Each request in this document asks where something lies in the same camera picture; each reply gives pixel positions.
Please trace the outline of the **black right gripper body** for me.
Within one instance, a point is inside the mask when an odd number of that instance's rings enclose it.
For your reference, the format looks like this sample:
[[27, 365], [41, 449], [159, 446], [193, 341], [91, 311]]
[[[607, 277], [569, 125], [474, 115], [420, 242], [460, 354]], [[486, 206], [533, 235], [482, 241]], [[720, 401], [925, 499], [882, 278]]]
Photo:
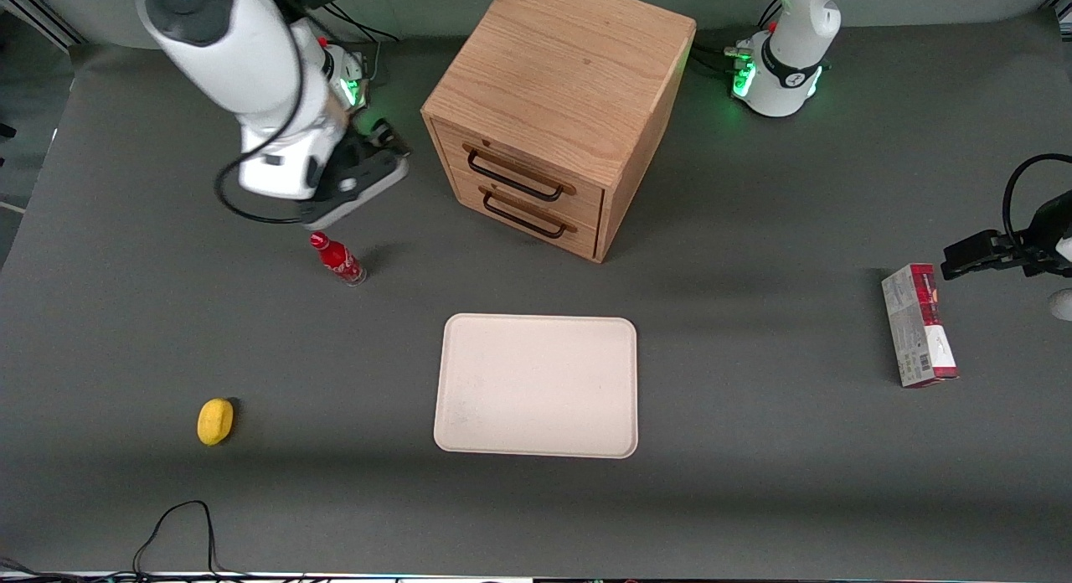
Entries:
[[387, 147], [346, 140], [329, 160], [317, 189], [318, 205], [371, 201], [401, 181], [401, 159]]

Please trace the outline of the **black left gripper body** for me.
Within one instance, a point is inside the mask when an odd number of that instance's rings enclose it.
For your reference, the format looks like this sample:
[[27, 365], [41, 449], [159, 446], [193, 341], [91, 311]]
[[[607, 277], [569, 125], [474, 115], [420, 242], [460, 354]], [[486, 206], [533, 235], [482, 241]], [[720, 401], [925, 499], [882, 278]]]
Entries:
[[1069, 255], [1059, 251], [1059, 244], [1069, 241], [1070, 224], [1071, 191], [1034, 210], [1030, 224], [1016, 233], [1023, 252], [1023, 276], [1071, 276]]

